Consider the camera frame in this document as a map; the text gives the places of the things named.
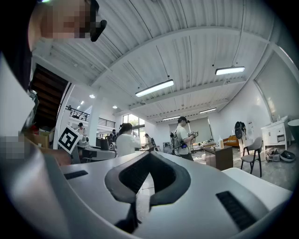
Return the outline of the grey window roller blind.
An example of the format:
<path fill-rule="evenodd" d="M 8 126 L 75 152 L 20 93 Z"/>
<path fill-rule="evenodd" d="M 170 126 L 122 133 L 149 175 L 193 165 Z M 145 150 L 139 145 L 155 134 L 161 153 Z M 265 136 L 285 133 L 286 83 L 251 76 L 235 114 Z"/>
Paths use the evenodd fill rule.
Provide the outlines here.
<path fill-rule="evenodd" d="M 299 119 L 299 83 L 277 53 L 272 53 L 256 78 L 273 120 L 288 116 Z"/>

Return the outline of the white vanity cabinet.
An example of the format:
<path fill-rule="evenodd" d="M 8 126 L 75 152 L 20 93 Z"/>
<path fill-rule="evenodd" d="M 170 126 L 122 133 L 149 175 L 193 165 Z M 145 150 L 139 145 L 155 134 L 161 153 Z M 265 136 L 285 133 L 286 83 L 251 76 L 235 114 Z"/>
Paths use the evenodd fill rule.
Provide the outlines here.
<path fill-rule="evenodd" d="M 264 151 L 268 146 L 284 145 L 285 150 L 287 150 L 288 146 L 291 145 L 292 137 L 288 128 L 288 116 L 262 127 L 261 131 Z"/>

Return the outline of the large glass window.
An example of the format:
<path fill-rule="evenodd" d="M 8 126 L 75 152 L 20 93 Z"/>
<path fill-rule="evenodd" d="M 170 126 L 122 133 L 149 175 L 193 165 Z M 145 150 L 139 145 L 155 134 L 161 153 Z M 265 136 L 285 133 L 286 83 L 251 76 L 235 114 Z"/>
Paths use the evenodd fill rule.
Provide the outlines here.
<path fill-rule="evenodd" d="M 123 123 L 130 123 L 133 127 L 133 131 L 138 134 L 140 138 L 145 135 L 145 120 L 133 115 L 127 114 L 122 117 Z"/>

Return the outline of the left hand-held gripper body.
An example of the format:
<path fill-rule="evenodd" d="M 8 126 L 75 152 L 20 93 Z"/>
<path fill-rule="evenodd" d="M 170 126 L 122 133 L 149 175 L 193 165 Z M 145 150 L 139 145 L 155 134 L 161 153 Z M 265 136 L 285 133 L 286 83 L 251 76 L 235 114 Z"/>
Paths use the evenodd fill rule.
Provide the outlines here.
<path fill-rule="evenodd" d="M 60 135 L 58 145 L 67 153 L 71 154 L 77 145 L 82 148 L 89 146 L 89 139 L 87 136 L 80 134 L 69 125 L 66 125 L 64 131 Z"/>

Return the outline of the dark oval device on stand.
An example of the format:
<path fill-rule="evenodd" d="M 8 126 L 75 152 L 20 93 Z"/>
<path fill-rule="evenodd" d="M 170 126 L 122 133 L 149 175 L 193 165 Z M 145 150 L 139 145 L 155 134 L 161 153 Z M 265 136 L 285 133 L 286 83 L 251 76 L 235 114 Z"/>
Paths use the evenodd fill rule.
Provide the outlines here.
<path fill-rule="evenodd" d="M 247 134 L 246 126 L 243 122 L 237 121 L 235 124 L 235 136 L 239 143 L 240 152 L 242 153 L 246 146 L 253 143 L 253 139 Z"/>

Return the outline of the dark wooden cabinet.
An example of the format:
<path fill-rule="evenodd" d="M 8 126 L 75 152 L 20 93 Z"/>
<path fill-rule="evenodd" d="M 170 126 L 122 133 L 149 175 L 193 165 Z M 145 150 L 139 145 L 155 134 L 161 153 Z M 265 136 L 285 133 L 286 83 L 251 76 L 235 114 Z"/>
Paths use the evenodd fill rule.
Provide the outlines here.
<path fill-rule="evenodd" d="M 233 148 L 224 146 L 223 149 L 205 148 L 206 165 L 220 171 L 233 167 Z"/>

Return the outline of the dark brown staircase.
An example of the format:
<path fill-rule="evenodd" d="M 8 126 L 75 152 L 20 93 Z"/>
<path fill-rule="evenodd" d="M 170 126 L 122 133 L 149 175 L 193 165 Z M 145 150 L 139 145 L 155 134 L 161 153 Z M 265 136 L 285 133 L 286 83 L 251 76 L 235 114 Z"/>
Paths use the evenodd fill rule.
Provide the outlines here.
<path fill-rule="evenodd" d="M 68 81 L 37 64 L 31 82 L 31 89 L 36 91 L 39 104 L 34 123 L 37 128 L 50 131 L 56 120 Z"/>

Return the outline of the grey wall roller blind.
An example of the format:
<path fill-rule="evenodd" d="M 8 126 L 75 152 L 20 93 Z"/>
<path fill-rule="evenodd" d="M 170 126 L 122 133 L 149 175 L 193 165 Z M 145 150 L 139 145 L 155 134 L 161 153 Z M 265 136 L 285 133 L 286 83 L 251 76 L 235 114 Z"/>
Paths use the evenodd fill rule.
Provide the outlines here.
<path fill-rule="evenodd" d="M 176 130 L 177 125 L 178 123 L 170 124 L 170 133 Z M 192 142 L 202 142 L 212 138 L 212 133 L 207 118 L 192 120 L 185 126 L 185 129 L 188 133 L 191 131 L 199 132 L 198 137 L 193 139 Z"/>

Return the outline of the oval white rimmed lid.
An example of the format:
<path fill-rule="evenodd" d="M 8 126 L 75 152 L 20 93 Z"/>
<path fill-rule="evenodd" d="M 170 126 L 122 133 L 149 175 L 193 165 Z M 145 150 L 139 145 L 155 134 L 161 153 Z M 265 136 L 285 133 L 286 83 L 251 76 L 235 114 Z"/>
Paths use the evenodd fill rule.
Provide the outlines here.
<path fill-rule="evenodd" d="M 293 162 L 296 158 L 296 155 L 290 151 L 284 150 L 280 154 L 280 159 L 285 161 L 285 162 Z"/>

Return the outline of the black balcony railing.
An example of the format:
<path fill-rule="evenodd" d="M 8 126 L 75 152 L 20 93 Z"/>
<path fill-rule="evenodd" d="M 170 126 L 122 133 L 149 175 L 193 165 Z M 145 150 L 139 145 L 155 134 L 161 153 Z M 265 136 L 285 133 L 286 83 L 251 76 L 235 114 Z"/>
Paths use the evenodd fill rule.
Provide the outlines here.
<path fill-rule="evenodd" d="M 82 123 L 89 122 L 90 114 L 82 112 L 78 109 L 74 109 L 70 106 L 67 106 L 66 110 L 70 111 L 70 119 L 78 120 L 79 122 L 82 122 Z M 103 119 L 103 118 L 98 118 L 98 125 L 100 125 L 100 126 L 115 127 L 115 124 L 116 123 L 114 121 L 110 121 L 110 120 Z"/>

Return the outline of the grey chair black legs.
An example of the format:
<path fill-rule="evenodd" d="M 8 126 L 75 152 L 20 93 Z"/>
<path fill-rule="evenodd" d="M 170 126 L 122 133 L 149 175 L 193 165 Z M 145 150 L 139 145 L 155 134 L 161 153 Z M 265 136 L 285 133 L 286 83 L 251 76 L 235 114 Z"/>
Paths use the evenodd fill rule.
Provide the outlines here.
<path fill-rule="evenodd" d="M 247 145 L 243 149 L 243 155 L 241 157 L 241 169 L 243 168 L 243 163 L 247 162 L 250 164 L 250 174 L 253 172 L 255 162 L 259 163 L 259 172 L 260 177 L 262 177 L 262 160 L 261 160 L 261 151 L 262 151 L 262 137 L 257 137 L 251 145 Z"/>

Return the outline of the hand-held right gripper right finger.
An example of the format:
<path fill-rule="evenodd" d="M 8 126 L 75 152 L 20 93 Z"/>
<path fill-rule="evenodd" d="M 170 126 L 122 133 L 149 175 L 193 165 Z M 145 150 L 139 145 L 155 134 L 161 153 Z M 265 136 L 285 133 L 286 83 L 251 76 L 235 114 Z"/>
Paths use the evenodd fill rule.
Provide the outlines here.
<path fill-rule="evenodd" d="M 229 192 L 255 221 L 269 210 L 247 188 L 216 168 L 174 155 L 159 155 L 184 167 L 189 189 L 173 204 L 153 206 L 137 228 L 143 239 L 228 239 L 240 232 L 217 194 Z"/>

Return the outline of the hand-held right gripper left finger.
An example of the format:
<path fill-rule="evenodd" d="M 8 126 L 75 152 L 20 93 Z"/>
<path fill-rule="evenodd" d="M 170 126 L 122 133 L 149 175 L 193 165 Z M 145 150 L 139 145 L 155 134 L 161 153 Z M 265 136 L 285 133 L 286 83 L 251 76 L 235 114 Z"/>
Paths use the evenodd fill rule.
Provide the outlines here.
<path fill-rule="evenodd" d="M 139 152 L 61 168 L 81 202 L 71 207 L 80 230 L 73 239 L 150 239 L 149 232 L 137 234 L 136 213 L 136 195 L 148 175 L 140 164 L 149 155 Z"/>

